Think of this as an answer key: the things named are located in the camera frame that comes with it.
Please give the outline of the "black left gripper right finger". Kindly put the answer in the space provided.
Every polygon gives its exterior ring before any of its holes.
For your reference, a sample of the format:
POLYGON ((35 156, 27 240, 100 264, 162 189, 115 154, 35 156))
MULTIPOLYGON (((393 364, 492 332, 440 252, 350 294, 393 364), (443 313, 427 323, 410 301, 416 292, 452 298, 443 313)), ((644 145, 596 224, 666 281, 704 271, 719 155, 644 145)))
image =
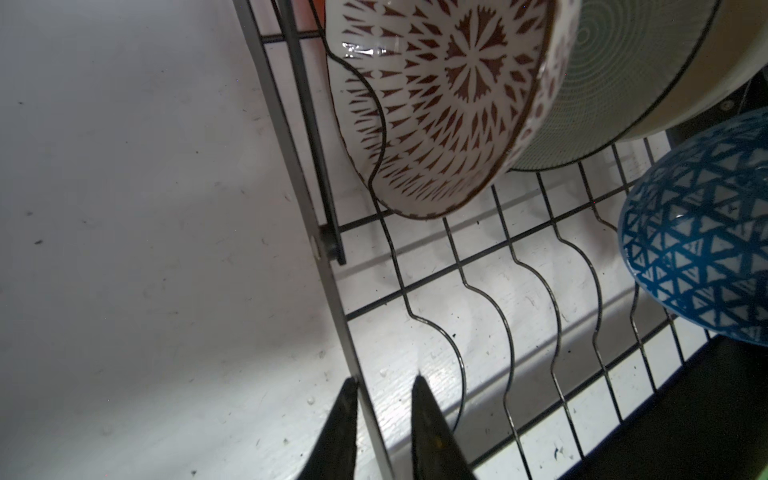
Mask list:
POLYGON ((422 375, 411 394, 411 456, 414 479, 476 479, 422 375))

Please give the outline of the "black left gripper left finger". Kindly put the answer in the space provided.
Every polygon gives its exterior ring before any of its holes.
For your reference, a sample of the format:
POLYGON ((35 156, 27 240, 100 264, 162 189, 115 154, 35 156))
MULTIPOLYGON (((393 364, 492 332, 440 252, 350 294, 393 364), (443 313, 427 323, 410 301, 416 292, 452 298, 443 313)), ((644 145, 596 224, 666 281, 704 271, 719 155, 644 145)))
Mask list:
POLYGON ((347 378, 299 480, 353 479, 357 456, 358 382, 347 378))

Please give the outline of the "blue triangle pattern bowl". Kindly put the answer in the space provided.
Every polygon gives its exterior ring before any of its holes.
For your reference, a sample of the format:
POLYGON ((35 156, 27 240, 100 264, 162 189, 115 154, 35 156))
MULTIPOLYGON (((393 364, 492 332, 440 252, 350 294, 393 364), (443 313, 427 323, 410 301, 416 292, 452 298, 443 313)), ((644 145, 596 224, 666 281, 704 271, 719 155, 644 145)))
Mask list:
POLYGON ((676 146, 619 217, 620 253, 651 297, 728 338, 767 343, 767 111, 676 146))

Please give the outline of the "patterned ceramic bowl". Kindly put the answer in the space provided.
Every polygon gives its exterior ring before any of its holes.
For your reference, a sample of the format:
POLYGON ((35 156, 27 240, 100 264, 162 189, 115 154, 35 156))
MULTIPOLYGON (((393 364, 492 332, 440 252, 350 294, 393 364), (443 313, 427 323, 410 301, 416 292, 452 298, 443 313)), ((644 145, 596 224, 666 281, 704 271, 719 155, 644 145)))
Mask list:
POLYGON ((394 213, 450 214, 519 160, 564 82, 578 1, 329 1, 333 109, 394 213))

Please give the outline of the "light green glazed bowl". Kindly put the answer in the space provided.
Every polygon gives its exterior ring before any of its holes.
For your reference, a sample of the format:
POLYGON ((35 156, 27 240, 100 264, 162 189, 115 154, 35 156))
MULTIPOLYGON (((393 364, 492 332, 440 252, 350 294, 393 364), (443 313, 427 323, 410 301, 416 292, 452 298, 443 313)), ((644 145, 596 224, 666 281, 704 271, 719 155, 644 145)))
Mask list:
POLYGON ((584 2, 555 104, 512 169, 559 168, 622 137, 681 79, 719 8, 717 1, 584 2))

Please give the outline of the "cream ceramic bowl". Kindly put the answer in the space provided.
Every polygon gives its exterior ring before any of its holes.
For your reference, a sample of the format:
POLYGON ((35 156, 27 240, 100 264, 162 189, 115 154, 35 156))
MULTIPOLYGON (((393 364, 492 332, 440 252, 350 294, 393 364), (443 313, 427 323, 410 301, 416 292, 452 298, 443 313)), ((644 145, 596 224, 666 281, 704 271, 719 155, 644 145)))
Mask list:
POLYGON ((623 140, 679 125, 716 105, 767 65, 767 0, 723 1, 694 59, 669 94, 623 140))

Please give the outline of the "orange plastic bowl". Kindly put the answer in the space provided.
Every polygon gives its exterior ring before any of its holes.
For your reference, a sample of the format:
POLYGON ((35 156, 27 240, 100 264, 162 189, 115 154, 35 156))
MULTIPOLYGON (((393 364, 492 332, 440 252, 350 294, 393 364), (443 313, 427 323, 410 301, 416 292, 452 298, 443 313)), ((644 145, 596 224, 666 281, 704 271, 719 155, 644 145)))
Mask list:
POLYGON ((325 26, 325 0, 311 0, 310 1, 312 5, 313 11, 317 15, 317 22, 324 27, 325 26))

